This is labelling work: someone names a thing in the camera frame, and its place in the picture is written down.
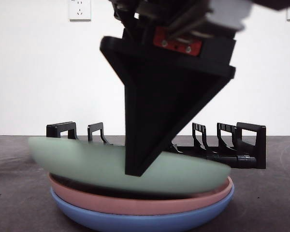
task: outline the dish rack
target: dish rack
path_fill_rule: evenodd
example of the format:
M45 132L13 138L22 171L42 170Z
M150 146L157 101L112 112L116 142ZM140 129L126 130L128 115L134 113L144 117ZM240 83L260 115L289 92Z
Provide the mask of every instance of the dish rack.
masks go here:
M242 131L256 132L255 144L243 141ZM67 131L68 139L78 139L75 122L63 122L50 124L46 126L46 136L60 138L60 133ZM113 145L107 141L104 136L103 123L90 124L87 127L88 142L92 142L92 134L100 131L100 138L104 145ZM196 131L201 133L201 140L196 136ZM232 145L227 143L221 137L221 131L226 131L232 135ZM170 142L165 151L195 156L224 163L232 168L266 168L266 127L238 122L236 126L223 123L217 123L218 146L209 146L207 143L206 126L192 124L193 146L177 146Z

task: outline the dark countertop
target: dark countertop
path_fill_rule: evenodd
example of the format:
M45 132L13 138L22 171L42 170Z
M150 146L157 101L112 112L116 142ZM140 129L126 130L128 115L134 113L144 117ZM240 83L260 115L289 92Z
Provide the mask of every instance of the dark countertop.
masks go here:
M107 138L124 142L123 136ZM0 232L92 232L57 208L27 139L0 136ZM208 137L211 145L216 140ZM192 138L177 136L174 142L192 145ZM191 232L290 232L290 137L267 137L266 170L232 169L231 177L235 194L226 210Z

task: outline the green plate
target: green plate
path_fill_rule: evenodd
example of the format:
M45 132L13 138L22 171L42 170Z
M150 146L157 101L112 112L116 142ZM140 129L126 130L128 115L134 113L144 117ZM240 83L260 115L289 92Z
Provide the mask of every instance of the green plate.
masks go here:
M187 195L222 185L230 167L162 152L141 177L125 175L125 147L79 140L32 137L29 146L45 170L104 188L145 194Z

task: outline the plate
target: plate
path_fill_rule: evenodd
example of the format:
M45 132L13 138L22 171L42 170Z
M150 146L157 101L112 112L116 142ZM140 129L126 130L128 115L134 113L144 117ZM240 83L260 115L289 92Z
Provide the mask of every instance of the plate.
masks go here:
M101 232L181 232L203 225L219 215L230 202L234 186L221 201L189 212L156 216L127 216L105 214L71 205L51 189L62 212L73 221Z
M164 215L175 214L195 209L200 209L212 205L225 198L233 186L230 177L217 189L193 194L190 198L171 200L144 200L111 197L110 191L91 189L90 193L70 188L56 180L49 174L49 180L55 193L64 201L83 209L97 211L108 214L119 215Z
M32 137L29 146L45 170L99 187L159 195L186 195L221 186L230 167L162 152L141 177L125 174L125 148L72 139Z

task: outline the white wall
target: white wall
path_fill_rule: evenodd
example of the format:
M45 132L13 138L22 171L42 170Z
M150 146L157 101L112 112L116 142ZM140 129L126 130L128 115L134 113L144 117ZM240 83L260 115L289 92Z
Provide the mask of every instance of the white wall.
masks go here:
M122 135L124 87L99 51L122 25L107 0L93 0L92 22L70 22L67 0L0 0L0 135L44 135L48 123L75 121L78 134L103 121ZM290 22L254 7L237 35L232 80L193 120L265 124L290 135ZM181 133L191 134L190 124Z

